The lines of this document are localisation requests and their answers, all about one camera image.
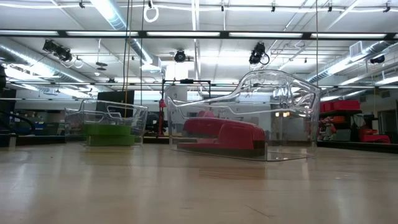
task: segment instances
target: polished floor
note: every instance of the polished floor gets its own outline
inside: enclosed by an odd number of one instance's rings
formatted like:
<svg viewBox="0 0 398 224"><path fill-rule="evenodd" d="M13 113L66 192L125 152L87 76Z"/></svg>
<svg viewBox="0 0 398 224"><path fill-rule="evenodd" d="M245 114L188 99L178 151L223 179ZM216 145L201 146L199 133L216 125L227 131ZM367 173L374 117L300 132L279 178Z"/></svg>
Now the polished floor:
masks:
<svg viewBox="0 0 398 224"><path fill-rule="evenodd" d="M398 223L398 155L254 162L145 145L0 151L0 223Z"/></svg>

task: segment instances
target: transparent acrylic container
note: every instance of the transparent acrylic container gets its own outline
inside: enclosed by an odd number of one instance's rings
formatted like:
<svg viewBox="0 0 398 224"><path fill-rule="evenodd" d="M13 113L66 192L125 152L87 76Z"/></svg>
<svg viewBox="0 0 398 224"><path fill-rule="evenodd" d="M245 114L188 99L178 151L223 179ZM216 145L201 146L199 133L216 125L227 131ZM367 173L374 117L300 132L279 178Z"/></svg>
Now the transparent acrylic container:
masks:
<svg viewBox="0 0 398 224"><path fill-rule="evenodd" d="M87 146L142 144L147 114L146 106L83 100L79 110L65 108L65 138Z"/></svg>
<svg viewBox="0 0 398 224"><path fill-rule="evenodd" d="M288 73L253 71L229 95L166 103L172 149L259 161L315 155L320 89Z"/></svg>

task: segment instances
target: ceiling duct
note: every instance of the ceiling duct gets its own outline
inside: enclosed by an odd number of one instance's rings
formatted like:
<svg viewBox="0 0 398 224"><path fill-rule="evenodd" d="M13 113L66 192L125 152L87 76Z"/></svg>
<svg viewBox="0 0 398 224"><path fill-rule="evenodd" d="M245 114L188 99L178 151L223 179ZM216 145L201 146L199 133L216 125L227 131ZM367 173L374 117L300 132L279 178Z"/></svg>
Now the ceiling duct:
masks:
<svg viewBox="0 0 398 224"><path fill-rule="evenodd" d="M6 37L0 37L0 55L12 59L0 59L0 62L26 65L28 70L38 75L46 77L57 75L60 77L59 80L63 82L94 82L94 80L64 67L60 62L45 57ZM98 86L97 89L99 91L112 91L112 89L105 86Z"/></svg>
<svg viewBox="0 0 398 224"><path fill-rule="evenodd" d="M344 54L344 56L325 65L322 68L322 72L320 72L318 75L316 71L311 73L307 81L310 83L315 83L316 81L329 77L330 75L355 65L357 62L378 57L380 54L385 53L383 51L396 43L396 41L379 41L362 50L361 54L356 54L356 56L353 58L351 58L350 53Z"/></svg>
<svg viewBox="0 0 398 224"><path fill-rule="evenodd" d="M123 17L123 14L119 10L119 6L114 0L90 0L94 7L101 13L101 15L107 20L107 22L115 30L126 30L127 22ZM153 56L149 55L148 51L141 46L137 39L129 41L129 45L136 53L137 57L141 57L144 63L151 64L153 62Z"/></svg>

